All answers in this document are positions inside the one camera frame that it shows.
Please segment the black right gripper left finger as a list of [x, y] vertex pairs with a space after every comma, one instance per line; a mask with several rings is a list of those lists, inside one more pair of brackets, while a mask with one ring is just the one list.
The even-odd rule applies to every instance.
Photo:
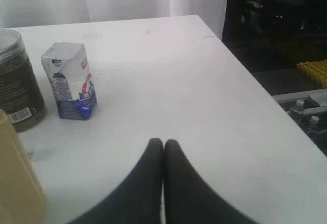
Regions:
[[163, 162], [163, 143], [159, 138], [151, 138], [119, 186], [71, 223], [161, 223]]

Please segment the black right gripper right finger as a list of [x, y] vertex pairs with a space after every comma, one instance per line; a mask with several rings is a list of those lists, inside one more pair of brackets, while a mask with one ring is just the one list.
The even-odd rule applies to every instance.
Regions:
[[164, 148], [163, 187], [166, 223], [252, 223], [210, 189], [173, 139]]

